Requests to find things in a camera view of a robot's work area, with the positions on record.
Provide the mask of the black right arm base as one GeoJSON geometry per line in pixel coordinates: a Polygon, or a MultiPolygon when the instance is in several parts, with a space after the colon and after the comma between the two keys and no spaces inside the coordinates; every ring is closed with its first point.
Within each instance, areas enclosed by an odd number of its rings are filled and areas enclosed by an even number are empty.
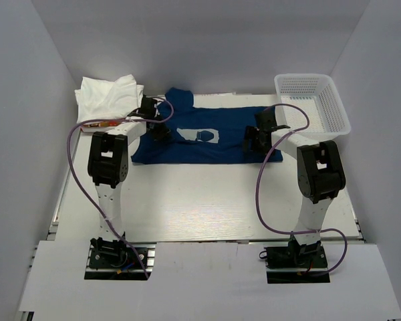
{"type": "Polygon", "coordinates": [[[265,247],[259,253],[265,262],[268,284],[328,284],[330,276],[323,246],[316,252],[296,254],[290,246],[265,247]]]}

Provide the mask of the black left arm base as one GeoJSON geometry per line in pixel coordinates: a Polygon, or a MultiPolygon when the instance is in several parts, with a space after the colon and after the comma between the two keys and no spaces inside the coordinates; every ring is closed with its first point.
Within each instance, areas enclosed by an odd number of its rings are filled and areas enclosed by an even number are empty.
{"type": "Polygon", "coordinates": [[[153,245],[135,246],[136,252],[124,242],[105,241],[101,237],[90,240],[90,250],[84,274],[85,280],[146,281],[154,265],[153,245]]]}

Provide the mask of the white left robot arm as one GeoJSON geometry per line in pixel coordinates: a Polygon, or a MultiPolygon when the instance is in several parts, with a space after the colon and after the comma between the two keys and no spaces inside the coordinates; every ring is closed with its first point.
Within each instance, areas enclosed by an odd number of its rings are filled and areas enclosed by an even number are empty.
{"type": "Polygon", "coordinates": [[[129,113],[125,121],[92,135],[88,174],[98,195],[99,236],[106,241],[125,238],[121,190],[129,171],[128,147],[145,134],[154,142],[170,140],[170,129],[158,111],[159,101],[164,99],[143,96],[141,106],[129,113]]]}

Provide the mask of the blue t-shirt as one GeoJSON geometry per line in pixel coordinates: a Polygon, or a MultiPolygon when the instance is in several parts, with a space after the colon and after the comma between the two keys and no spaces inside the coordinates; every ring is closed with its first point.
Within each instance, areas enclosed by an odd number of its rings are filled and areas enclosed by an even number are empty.
{"type": "Polygon", "coordinates": [[[265,155],[245,152],[245,128],[255,126],[255,114],[263,106],[239,108],[197,108],[194,95],[187,90],[171,88],[166,100],[174,114],[165,125],[170,138],[154,140],[150,132],[140,137],[133,163],[234,165],[262,163],[265,155]]]}

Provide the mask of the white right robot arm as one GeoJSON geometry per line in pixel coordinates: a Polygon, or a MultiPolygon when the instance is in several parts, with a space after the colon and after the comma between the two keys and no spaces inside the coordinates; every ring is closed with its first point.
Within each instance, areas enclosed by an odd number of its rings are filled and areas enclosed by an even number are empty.
{"type": "Polygon", "coordinates": [[[280,231],[268,226],[266,229],[281,235],[288,235],[296,242],[288,250],[288,257],[293,265],[305,266],[313,257],[310,247],[320,243],[320,233],[325,214],[332,201],[346,185],[339,150],[332,140],[319,142],[301,134],[310,125],[310,119],[301,108],[306,125],[290,128],[278,124],[274,107],[267,107],[255,114],[255,126],[247,126],[244,135],[244,151],[256,152],[265,156],[261,165],[256,187],[255,206],[258,218],[262,219],[259,206],[261,177],[269,158],[277,149],[291,156],[297,165],[297,184],[302,195],[301,208],[296,226],[290,232],[280,231]]]}

